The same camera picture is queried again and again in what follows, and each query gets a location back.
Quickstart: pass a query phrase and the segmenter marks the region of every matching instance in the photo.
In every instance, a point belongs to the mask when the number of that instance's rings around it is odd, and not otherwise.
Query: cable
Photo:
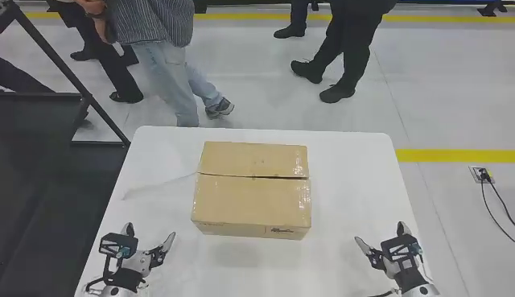
[[[493,185],[493,183],[492,183],[492,181],[491,181],[491,180],[489,180],[488,182],[489,182],[489,183],[490,183],[490,185],[492,186],[493,191],[495,191],[495,192],[496,192],[497,197],[499,198],[499,200],[500,200],[500,201],[501,201],[501,203],[502,203],[502,206],[505,208],[506,215],[508,216],[508,218],[509,218],[509,220],[511,221],[512,225],[515,225],[515,221],[513,221],[512,216],[509,214],[508,208],[506,207],[505,202],[502,200],[501,196],[499,195],[499,192],[497,191],[496,187]]]
[[[496,223],[496,225],[499,227],[499,229],[501,229],[501,231],[506,235],[506,237],[508,237],[509,240],[511,240],[511,241],[513,241],[515,243],[515,240],[513,240],[513,238],[510,237],[510,235],[503,229],[503,227],[501,227],[499,222],[497,222],[497,219],[493,216],[492,211],[490,211],[490,208],[488,207],[488,203],[486,202],[486,197],[484,196],[484,181],[483,180],[481,180],[481,193],[483,193],[484,206],[488,210],[488,213],[490,213],[490,216],[492,217],[492,220]]]
[[[419,257],[420,257],[420,262],[422,263],[422,270],[424,270],[424,276],[426,276],[427,280],[429,280],[430,283],[434,283],[435,281],[433,280],[433,278],[431,278],[430,276],[427,275],[426,264],[424,263],[424,257],[421,254],[419,255]]]
[[[386,293],[384,294],[380,294],[380,295],[374,295],[374,296],[370,296],[370,297],[386,297],[386,296],[390,296],[393,294],[393,291],[387,291]]]

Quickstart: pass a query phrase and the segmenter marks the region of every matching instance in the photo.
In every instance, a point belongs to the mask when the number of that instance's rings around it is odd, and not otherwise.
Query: floor
[[[247,6],[209,12],[287,10]],[[393,14],[477,16],[470,6],[401,6]],[[515,16],[515,10],[505,16]],[[129,138],[139,126],[175,123],[138,65],[130,71],[146,99],[136,105],[114,103],[108,98],[113,86],[99,63],[77,63],[68,57],[82,48],[76,31],[58,19],[34,22]],[[327,23],[311,21],[302,39],[275,40],[274,30],[286,25],[277,20],[196,20],[188,58],[236,105],[230,116],[218,121],[209,121],[200,111],[202,126],[382,132],[397,149],[515,149],[510,118],[515,113],[515,23],[385,21],[356,95],[335,105],[321,103],[318,93],[339,79],[341,59],[328,68],[321,85],[311,85],[289,69],[292,60],[314,55]],[[0,36],[0,56],[56,91],[74,91],[27,37],[21,27],[10,26]],[[117,140],[96,113],[90,113],[89,120],[76,139]],[[468,165],[401,163],[432,277],[446,296],[512,295],[513,244],[489,218]],[[488,167],[514,210],[514,166]],[[500,223],[515,235],[490,189],[487,198]]]

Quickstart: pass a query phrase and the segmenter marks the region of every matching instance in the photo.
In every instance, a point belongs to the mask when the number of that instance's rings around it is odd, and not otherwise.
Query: jeans
[[[186,50],[169,42],[132,45],[150,84],[174,110],[177,126],[197,127],[199,114],[193,95],[200,97],[206,108],[220,104],[222,95],[205,77],[186,63]]]

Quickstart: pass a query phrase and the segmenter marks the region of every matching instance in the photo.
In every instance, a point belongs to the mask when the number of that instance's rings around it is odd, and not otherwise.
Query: wall socket
[[[490,180],[492,181],[492,184],[494,184],[496,181],[493,179],[492,172],[487,169],[486,167],[478,167],[478,166],[469,166],[468,169],[472,173],[472,178],[476,181],[476,183],[481,184],[481,170],[485,169],[488,175],[490,175]]]

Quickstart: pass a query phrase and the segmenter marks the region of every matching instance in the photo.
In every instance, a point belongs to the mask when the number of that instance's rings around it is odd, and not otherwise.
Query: yellow stripe
[[[25,12],[29,19],[60,19],[57,12]]]
[[[515,150],[396,150],[402,163],[515,163]]]
[[[26,12],[29,19],[58,19],[55,12]],[[199,20],[284,20],[290,19],[289,14],[274,13],[208,13],[196,14]],[[330,14],[309,14],[314,21],[330,21]],[[433,23],[515,23],[515,17],[489,18],[483,16],[437,16],[437,15],[385,15],[387,22],[433,22]]]

